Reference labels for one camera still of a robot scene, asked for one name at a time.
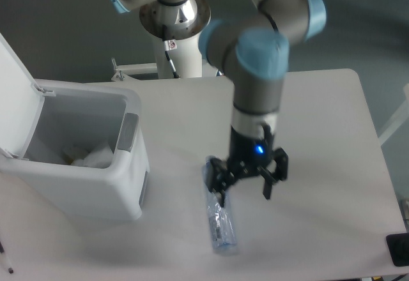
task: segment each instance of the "white trash bin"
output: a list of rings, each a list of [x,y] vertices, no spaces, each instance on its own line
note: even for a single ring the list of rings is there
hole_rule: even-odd
[[[0,172],[13,174],[66,213],[141,216],[148,157],[141,101],[127,89],[38,80],[0,34]],[[103,169],[71,166],[65,148],[112,149]]]

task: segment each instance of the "white table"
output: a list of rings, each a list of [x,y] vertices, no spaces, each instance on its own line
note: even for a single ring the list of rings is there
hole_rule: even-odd
[[[409,272],[385,236],[404,232],[359,78],[289,73],[276,146],[289,178],[231,189],[238,254],[212,252],[200,168],[225,157],[233,87],[224,77],[110,83],[138,92],[151,174],[143,216],[66,216],[20,179],[0,175],[0,235],[16,274],[0,280],[331,280]]]

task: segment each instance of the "blue led light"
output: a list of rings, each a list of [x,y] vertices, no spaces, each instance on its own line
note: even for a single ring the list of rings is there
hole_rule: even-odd
[[[263,147],[261,147],[260,145],[257,145],[256,146],[256,153],[258,153],[259,155],[262,155],[264,153]]]

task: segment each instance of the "gray floor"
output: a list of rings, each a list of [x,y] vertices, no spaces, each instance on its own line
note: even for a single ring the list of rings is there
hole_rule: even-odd
[[[351,68],[379,130],[409,83],[409,0],[324,0],[324,32],[291,50],[290,70]],[[208,0],[213,18],[255,12],[249,0]],[[138,13],[118,15],[109,0],[1,0],[0,33],[35,78],[108,81],[117,63],[153,61]],[[383,152],[398,199],[409,197],[409,123]]]

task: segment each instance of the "robotic arm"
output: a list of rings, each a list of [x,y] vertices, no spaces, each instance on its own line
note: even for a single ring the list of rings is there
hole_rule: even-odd
[[[269,199],[272,186],[287,178],[288,156],[281,148],[273,150],[273,141],[289,46],[319,33],[326,23],[322,0],[252,1],[257,15],[239,24],[212,22],[199,39],[202,55],[235,85],[229,156],[212,158],[206,178],[221,206],[239,179],[261,175]]]
[[[111,0],[120,13],[139,9],[150,34],[160,79],[201,77],[200,32],[210,20],[205,0]]]

